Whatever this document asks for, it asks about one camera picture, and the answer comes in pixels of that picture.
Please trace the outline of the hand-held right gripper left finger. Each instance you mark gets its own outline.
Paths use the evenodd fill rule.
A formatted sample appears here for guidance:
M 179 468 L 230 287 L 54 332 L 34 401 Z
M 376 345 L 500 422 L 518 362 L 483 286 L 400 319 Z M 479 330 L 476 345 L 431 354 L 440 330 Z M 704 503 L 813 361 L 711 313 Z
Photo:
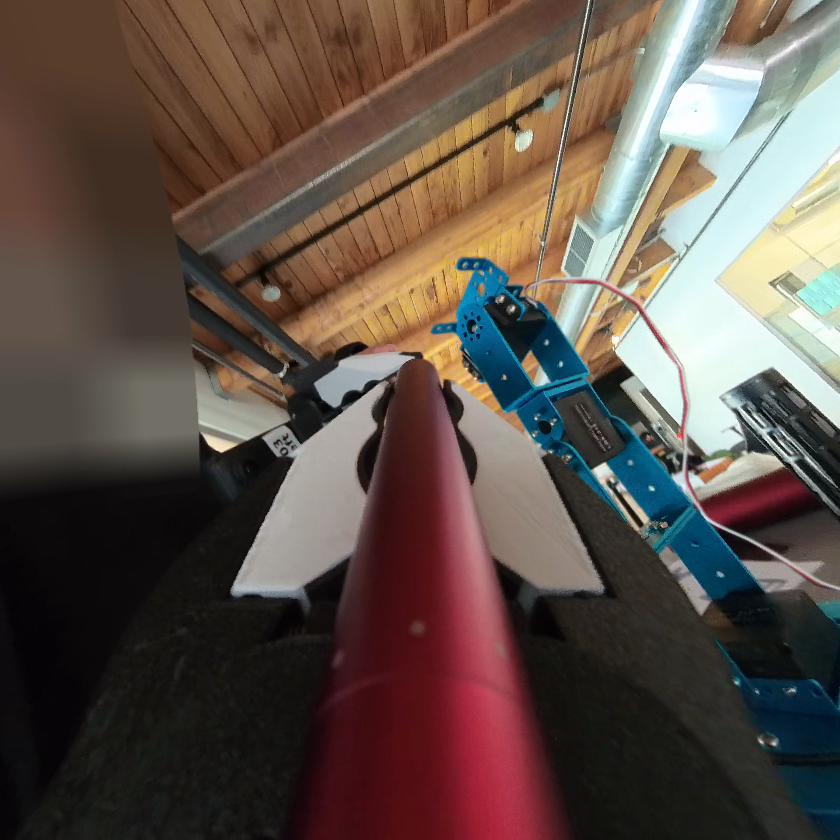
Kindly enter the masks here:
M 366 500 L 358 459 L 386 388 L 378 384 L 299 448 L 231 596 L 309 601 L 308 585 L 351 556 Z

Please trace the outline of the person's dark clothing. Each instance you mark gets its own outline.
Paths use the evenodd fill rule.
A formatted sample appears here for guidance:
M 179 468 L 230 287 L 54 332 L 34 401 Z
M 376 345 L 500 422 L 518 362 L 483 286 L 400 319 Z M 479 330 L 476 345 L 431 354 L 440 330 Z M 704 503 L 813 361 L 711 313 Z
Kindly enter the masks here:
M 198 476 L 2 492 L 2 838 L 66 757 L 130 618 L 218 510 Z

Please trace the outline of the red metal screwdriver handle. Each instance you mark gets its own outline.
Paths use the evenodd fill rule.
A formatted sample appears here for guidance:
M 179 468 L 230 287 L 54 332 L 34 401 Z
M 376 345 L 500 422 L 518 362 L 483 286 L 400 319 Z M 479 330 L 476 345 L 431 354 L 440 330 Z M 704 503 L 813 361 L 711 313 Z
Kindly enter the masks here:
M 289 838 L 572 838 L 434 367 L 385 412 Z

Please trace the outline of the white vent grille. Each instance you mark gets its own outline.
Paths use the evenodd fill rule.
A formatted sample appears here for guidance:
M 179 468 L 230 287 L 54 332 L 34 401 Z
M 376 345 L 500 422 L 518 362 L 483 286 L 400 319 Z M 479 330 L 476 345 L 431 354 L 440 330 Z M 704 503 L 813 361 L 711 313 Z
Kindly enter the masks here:
M 562 271 L 567 277 L 581 278 L 598 242 L 598 237 L 581 216 L 575 216 L 565 254 Z

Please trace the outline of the silver air duct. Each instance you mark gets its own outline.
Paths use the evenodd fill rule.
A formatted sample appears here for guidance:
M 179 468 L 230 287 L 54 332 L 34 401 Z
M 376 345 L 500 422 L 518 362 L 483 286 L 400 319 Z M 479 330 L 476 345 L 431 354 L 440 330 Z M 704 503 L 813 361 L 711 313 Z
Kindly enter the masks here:
M 584 276 L 606 277 L 618 236 L 672 146 L 718 152 L 777 122 L 838 71 L 839 2 L 794 2 L 787 28 L 721 46 L 734 1 L 666 1 L 637 61 L 629 99 L 591 207 L 598 237 Z

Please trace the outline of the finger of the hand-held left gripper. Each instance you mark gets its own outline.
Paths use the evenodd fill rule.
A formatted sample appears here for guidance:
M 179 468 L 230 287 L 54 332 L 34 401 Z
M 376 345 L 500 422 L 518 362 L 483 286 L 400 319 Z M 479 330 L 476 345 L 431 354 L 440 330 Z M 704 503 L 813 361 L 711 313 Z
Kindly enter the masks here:
M 342 408 L 360 399 L 381 382 L 391 380 L 409 361 L 421 360 L 421 353 L 400 351 L 351 355 L 337 362 L 313 385 L 316 397 L 330 408 Z

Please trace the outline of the blue toy robot arm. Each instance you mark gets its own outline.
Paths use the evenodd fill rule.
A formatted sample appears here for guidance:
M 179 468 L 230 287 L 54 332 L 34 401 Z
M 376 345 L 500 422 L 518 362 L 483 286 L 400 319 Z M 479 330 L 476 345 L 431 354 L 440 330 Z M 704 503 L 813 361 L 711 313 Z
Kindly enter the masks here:
M 672 549 L 711 599 L 705 617 L 730 676 L 757 725 L 758 742 L 798 806 L 825 838 L 839 836 L 838 602 L 816 604 L 802 591 L 768 593 L 711 521 L 623 420 L 609 414 L 589 370 L 534 290 L 549 284 L 598 286 L 630 303 L 677 369 L 682 398 L 678 440 L 686 442 L 689 398 L 682 364 L 644 306 L 600 279 L 550 278 L 514 285 L 483 258 L 461 258 L 469 273 L 453 322 L 465 367 L 488 384 L 543 450 L 598 488 L 606 465 L 647 516 L 640 536 L 656 553 Z

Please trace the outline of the thin metal ceiling rod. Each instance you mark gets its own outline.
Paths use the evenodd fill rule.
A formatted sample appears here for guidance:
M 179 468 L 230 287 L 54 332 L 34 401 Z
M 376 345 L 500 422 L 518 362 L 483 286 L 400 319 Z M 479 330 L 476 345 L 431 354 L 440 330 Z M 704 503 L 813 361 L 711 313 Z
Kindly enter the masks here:
M 568 147 L 569 137 L 571 133 L 571 125 L 574 115 L 574 101 L 578 91 L 582 67 L 585 57 L 585 49 L 587 47 L 590 30 L 592 26 L 592 18 L 594 14 L 595 1 L 586 1 L 584 3 L 583 13 L 581 16 L 581 29 L 574 52 L 574 62 L 567 87 L 567 98 L 563 111 L 563 120 L 561 124 L 560 142 L 558 151 L 554 161 L 552 180 L 547 196 L 547 203 L 545 207 L 545 214 L 543 217 L 542 230 L 539 236 L 539 252 L 537 257 L 537 265 L 533 278 L 533 285 L 541 279 L 543 262 L 548 248 L 550 239 L 553 211 L 556 203 L 556 197 L 559 190 L 560 175 L 563 168 L 564 157 Z

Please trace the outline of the white paper sheet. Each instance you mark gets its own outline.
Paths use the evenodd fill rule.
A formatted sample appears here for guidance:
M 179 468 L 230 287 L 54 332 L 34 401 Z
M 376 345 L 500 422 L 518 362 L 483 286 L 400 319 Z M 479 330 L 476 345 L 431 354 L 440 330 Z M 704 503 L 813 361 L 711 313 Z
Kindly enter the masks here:
M 687 567 L 673 553 L 661 556 L 660 559 L 682 587 L 696 612 L 699 615 L 705 613 L 711 603 L 711 598 Z M 798 590 L 808 582 L 777 560 L 748 560 L 745 566 L 768 593 Z

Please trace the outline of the red metal tube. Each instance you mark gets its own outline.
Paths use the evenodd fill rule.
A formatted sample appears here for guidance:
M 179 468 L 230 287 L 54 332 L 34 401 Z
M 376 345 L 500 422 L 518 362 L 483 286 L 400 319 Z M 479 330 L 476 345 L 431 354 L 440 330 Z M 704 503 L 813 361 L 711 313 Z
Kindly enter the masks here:
M 819 496 L 788 469 L 721 490 L 700 504 L 711 520 L 740 532 L 761 529 L 824 508 Z

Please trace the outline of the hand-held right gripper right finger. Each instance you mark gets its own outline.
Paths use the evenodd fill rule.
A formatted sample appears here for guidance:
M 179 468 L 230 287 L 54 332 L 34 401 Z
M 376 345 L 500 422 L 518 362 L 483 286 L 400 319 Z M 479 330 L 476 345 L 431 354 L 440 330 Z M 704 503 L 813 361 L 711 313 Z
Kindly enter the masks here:
M 520 599 L 605 593 L 539 447 L 461 385 L 458 430 L 476 454 L 472 489 L 491 556 L 521 581 Z

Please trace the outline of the black light track rail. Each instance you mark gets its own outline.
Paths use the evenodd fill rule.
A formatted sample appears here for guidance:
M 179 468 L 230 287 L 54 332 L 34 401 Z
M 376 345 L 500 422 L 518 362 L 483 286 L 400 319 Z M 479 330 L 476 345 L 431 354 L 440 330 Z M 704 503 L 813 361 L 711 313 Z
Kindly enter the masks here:
M 327 224 L 321 230 L 314 234 L 310 234 L 301 242 L 293 244 L 286 250 L 283 250 L 279 255 L 262 261 L 255 269 L 252 269 L 248 274 L 242 278 L 234 281 L 234 286 L 237 289 L 243 289 L 255 282 L 264 284 L 267 282 L 267 277 L 270 271 L 274 270 L 280 265 L 288 262 L 289 259 L 295 258 L 302 254 L 303 251 L 320 244 L 325 238 L 333 236 L 342 228 L 348 227 L 351 222 L 362 218 L 363 215 L 373 211 L 375 208 L 382 205 L 384 202 L 396 198 L 396 195 L 410 190 L 414 184 L 426 179 L 434 172 L 443 169 L 445 166 L 454 163 L 459 156 L 467 154 L 475 149 L 477 146 L 489 141 L 492 137 L 501 132 L 510 131 L 514 135 L 519 135 L 524 129 L 521 126 L 521 120 L 535 112 L 550 112 L 557 107 L 560 101 L 560 89 L 558 87 L 545 91 L 540 97 L 528 102 L 525 106 L 515 111 L 512 115 L 489 125 L 489 127 L 477 136 L 472 137 L 465 143 L 457 145 L 453 150 L 440 156 L 434 163 L 427 164 L 417 172 L 408 175 L 403 180 L 393 183 L 391 187 L 381 194 L 374 194 L 374 197 L 358 205 L 348 215 L 342 216 L 338 221 Z

